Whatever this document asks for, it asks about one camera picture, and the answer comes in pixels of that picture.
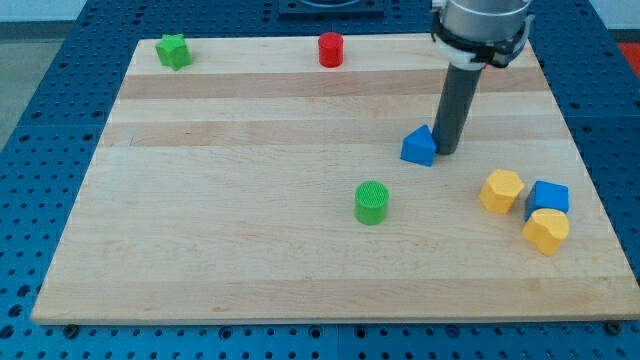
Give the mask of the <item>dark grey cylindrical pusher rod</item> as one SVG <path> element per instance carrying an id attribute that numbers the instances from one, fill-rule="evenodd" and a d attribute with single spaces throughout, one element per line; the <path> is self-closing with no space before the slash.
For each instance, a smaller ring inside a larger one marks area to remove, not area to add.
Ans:
<path id="1" fill-rule="evenodd" d="M 438 154 L 457 150 L 481 73 L 449 65 L 432 130 Z"/>

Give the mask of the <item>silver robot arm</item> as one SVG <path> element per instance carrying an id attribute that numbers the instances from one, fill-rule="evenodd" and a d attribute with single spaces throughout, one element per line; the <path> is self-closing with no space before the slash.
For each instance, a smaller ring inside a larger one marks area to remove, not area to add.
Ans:
<path id="1" fill-rule="evenodd" d="M 530 0 L 442 0 L 431 4 L 431 37 L 448 58 L 432 134 L 436 151 L 457 150 L 485 66 L 506 68 L 524 49 Z"/>

